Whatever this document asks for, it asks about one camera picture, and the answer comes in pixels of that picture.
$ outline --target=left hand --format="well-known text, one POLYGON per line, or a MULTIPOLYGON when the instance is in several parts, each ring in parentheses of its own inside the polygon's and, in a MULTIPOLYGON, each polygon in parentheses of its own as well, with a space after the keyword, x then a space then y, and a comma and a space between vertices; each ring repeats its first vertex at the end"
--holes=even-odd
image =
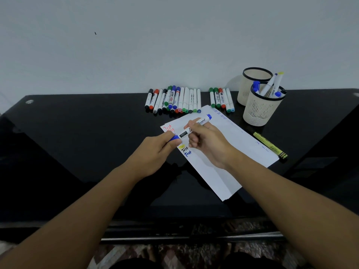
POLYGON ((164 164, 173 149, 182 143, 180 139, 168 142, 173 136, 171 131, 167 131, 159 136, 146 137, 124 164, 139 179, 152 175, 164 164))

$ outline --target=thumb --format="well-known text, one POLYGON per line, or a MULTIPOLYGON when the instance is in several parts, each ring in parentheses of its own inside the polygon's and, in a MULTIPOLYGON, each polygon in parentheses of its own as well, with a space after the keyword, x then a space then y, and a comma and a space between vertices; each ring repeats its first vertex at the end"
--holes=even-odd
POLYGON ((160 153, 164 154, 165 157, 167 157, 173 149, 175 149, 177 146, 179 146, 182 143, 180 139, 174 139, 170 142, 168 142, 161 150, 160 153))
POLYGON ((208 132, 208 128, 205 128, 204 126, 199 125, 198 123, 194 121, 189 121, 188 126, 191 128, 192 131, 198 133, 198 134, 206 134, 208 132))

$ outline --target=forearm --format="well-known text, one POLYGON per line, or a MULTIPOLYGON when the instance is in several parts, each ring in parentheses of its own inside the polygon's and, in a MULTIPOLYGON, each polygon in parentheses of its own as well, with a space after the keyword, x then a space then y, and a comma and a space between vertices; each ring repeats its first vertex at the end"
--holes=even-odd
POLYGON ((133 176, 124 165, 114 169, 13 249, 0 268, 86 268, 114 213, 138 180, 133 176))
POLYGON ((239 151, 233 159, 227 170, 316 268, 359 265, 357 215, 275 174, 239 151))

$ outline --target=paper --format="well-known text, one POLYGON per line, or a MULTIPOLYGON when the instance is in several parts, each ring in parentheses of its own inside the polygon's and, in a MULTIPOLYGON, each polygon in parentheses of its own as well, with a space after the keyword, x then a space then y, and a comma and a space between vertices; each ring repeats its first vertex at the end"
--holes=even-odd
MULTIPOLYGON (((264 167, 269 167, 279 159, 269 148, 249 135, 217 109, 207 105, 202 107, 201 110, 201 113, 187 114, 164 124, 161 128, 164 132, 170 130, 174 133, 181 133, 189 120, 203 118, 205 115, 210 114, 212 116, 211 124, 222 132, 231 145, 251 159, 264 167)), ((188 136, 182 139, 182 144, 177 148, 222 201, 230 198, 242 187, 230 173, 215 167, 201 151, 189 148, 188 136)))

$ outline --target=mesh pen cup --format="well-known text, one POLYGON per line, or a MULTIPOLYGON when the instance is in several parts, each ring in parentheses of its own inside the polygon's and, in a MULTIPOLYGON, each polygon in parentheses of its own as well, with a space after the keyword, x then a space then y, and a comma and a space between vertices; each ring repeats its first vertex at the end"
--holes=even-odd
POLYGON ((243 113, 243 119, 251 126, 263 126, 272 117, 273 113, 283 101, 284 97, 267 98, 253 91, 253 86, 249 89, 248 101, 243 113))
POLYGON ((251 89, 253 81, 268 82, 272 76, 273 74, 267 69, 258 67, 249 67, 244 69, 240 79, 240 88, 237 97, 238 103, 243 106, 246 105, 249 90, 251 89))

